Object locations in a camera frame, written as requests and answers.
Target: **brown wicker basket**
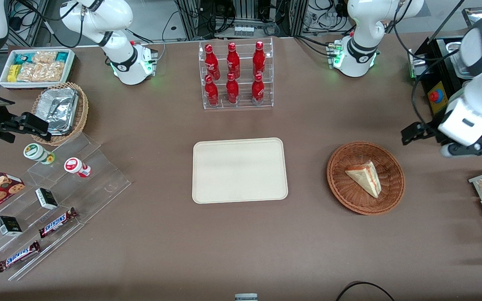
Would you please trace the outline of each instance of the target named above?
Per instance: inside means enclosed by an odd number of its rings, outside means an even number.
[[[377,169],[380,186],[379,197],[373,198],[345,171],[351,165],[371,160]],[[403,198],[405,178],[403,170],[390,152],[366,141],[341,145],[327,165],[327,180],[336,198],[347,208],[365,215],[383,214],[392,210]]]
[[[87,96],[84,94],[83,90],[77,84],[73,84],[72,82],[56,84],[55,86],[49,87],[48,89],[53,90],[53,89],[62,89],[62,88],[73,88],[77,90],[79,93],[78,107],[75,111],[75,118],[73,122],[73,130],[72,132],[70,132],[69,135],[66,135],[66,136],[51,136],[51,141],[45,141],[40,139],[37,136],[32,135],[33,139],[37,143],[58,146],[58,145],[61,145],[63,142],[67,141],[70,137],[76,134],[79,134],[85,127],[85,124],[87,122],[87,114],[88,114]],[[40,101],[40,95],[36,98],[36,101],[33,105],[33,109],[31,110],[33,114],[36,111],[36,106],[38,105],[38,101]]]

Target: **sandwich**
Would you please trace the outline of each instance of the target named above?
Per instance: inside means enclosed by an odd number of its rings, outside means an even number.
[[[345,172],[373,198],[379,197],[380,181],[373,162],[368,161],[366,164],[350,166]]]

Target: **brown tabletop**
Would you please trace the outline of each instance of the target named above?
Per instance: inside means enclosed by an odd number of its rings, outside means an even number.
[[[426,36],[403,34],[411,48]],[[71,79],[90,102],[85,132],[134,183],[22,280],[0,277],[0,300],[227,301],[254,292],[327,301],[355,280],[400,300],[482,300],[482,207],[467,182],[482,174],[482,157],[443,158],[434,139],[401,145],[400,130],[417,117],[394,36],[361,78],[329,70],[292,38],[274,44],[275,107],[228,112],[202,108],[197,43],[168,44],[158,75],[137,86],[113,76],[100,48],[76,48]],[[16,114],[38,93],[0,91]],[[285,200],[193,202],[195,143],[265,137],[284,143]],[[355,214],[331,194],[327,161],[355,140],[382,145],[404,170],[404,198],[388,214]],[[24,173],[30,142],[1,142],[0,171]]]

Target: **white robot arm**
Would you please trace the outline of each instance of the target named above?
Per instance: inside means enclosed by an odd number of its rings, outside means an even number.
[[[464,146],[482,136],[482,19],[462,39],[460,55],[474,79],[449,99],[438,129]]]
[[[139,84],[149,76],[155,75],[157,53],[149,48],[132,45],[122,31],[130,27],[133,12],[124,0],[79,0],[77,5],[63,18],[70,30],[83,34],[97,43],[111,60],[115,75],[124,84]],[[61,16],[76,3],[64,2],[60,8]]]
[[[381,21],[394,19],[399,9],[397,19],[414,17],[421,10],[423,0],[350,0],[347,11],[356,23],[354,36],[346,36],[336,40],[337,49],[334,54],[333,67],[350,77],[360,77],[367,73],[375,59],[377,46],[385,33]]]

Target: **red bottle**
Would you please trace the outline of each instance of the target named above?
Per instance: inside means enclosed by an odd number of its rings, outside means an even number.
[[[233,72],[228,74],[228,82],[226,83],[226,91],[228,91],[228,101],[235,105],[239,101],[239,84]]]
[[[228,43],[226,62],[228,63],[228,72],[233,72],[235,78],[239,78],[241,76],[241,63],[239,62],[239,54],[237,54],[234,42]]]
[[[206,69],[208,74],[213,76],[213,80],[218,80],[220,78],[220,72],[218,70],[218,60],[217,56],[213,53],[213,46],[207,44],[206,49]]]
[[[218,106],[218,89],[215,83],[213,82],[213,78],[211,75],[206,74],[205,77],[206,85],[204,86],[204,90],[206,90],[206,97],[208,99],[209,105],[212,107]]]
[[[254,76],[256,74],[263,74],[265,71],[265,53],[264,53],[264,43],[262,41],[256,42],[256,51],[252,57],[252,73]]]
[[[256,74],[252,83],[252,103],[254,105],[261,105],[264,101],[264,89],[262,74]]]

